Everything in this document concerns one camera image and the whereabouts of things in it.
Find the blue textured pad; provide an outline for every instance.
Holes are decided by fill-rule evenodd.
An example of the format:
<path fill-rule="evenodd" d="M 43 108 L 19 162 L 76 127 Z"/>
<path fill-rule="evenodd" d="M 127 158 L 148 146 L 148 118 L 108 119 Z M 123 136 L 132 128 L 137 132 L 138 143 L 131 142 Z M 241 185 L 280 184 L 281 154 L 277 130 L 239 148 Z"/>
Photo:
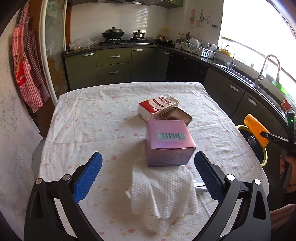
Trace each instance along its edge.
<path fill-rule="evenodd" d="M 194 164 L 211 197 L 221 202 L 223 200 L 223 183 L 200 152 L 196 153 Z"/>
<path fill-rule="evenodd" d="M 102 165 L 103 157 L 97 152 L 74 185 L 73 198 L 76 203 L 86 198 Z"/>

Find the barcode label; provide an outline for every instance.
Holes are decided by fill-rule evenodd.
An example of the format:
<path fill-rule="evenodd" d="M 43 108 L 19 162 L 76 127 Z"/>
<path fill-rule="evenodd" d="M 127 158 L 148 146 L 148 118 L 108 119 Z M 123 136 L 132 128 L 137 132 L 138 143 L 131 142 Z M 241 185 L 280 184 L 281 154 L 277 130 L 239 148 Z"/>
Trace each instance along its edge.
<path fill-rule="evenodd" d="M 157 133 L 160 141 L 186 140 L 184 133 Z"/>

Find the silver faucet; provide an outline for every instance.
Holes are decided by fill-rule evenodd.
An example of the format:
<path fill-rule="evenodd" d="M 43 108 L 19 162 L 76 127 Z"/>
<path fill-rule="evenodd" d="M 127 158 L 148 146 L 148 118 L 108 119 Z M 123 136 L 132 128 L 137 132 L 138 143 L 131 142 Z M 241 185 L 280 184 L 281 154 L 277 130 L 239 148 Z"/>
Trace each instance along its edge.
<path fill-rule="evenodd" d="M 274 57 L 278 61 L 278 74 L 276 76 L 276 81 L 279 82 L 279 71 L 281 70 L 281 64 L 279 62 L 279 59 L 276 56 L 274 56 L 273 54 L 269 54 L 265 57 L 262 69 L 261 69 L 260 73 L 258 74 L 258 77 L 255 79 L 256 86 L 259 86 L 260 81 L 263 80 L 263 78 L 261 78 L 261 75 L 262 75 L 263 69 L 265 67 L 266 60 L 270 57 Z"/>
<path fill-rule="evenodd" d="M 233 64 L 234 64 L 233 61 L 234 61 L 234 55 L 235 55 L 235 48 L 234 48 L 233 46 L 231 46 L 231 45 L 226 45 L 225 48 L 226 48 L 227 46 L 230 46 L 230 47 L 232 47 L 232 48 L 234 49 L 234 54 L 233 54 L 232 62 L 231 62 L 230 65 L 229 65 L 229 68 L 232 69 Z"/>

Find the wall socket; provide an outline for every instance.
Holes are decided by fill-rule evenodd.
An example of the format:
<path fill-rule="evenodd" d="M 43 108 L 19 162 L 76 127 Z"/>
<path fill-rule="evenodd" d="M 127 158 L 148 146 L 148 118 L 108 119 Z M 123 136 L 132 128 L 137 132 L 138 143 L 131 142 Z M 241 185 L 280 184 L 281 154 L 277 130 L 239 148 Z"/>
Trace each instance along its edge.
<path fill-rule="evenodd" d="M 203 32 L 203 31 L 198 31 L 198 32 L 197 32 L 197 35 L 198 35 L 198 36 L 201 36 L 201 37 L 205 37 L 205 32 Z"/>

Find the cardboard box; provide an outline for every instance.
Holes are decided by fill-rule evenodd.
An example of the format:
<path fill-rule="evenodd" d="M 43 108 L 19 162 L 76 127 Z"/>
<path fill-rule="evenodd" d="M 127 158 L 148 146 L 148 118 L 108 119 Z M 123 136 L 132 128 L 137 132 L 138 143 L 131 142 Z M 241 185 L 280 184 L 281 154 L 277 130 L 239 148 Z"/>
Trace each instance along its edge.
<path fill-rule="evenodd" d="M 146 156 L 148 167 L 186 165 L 196 145 L 182 120 L 147 121 Z"/>
<path fill-rule="evenodd" d="M 147 122 L 148 119 L 159 119 L 160 113 L 178 104 L 179 101 L 169 95 L 159 96 L 139 103 L 138 113 Z"/>

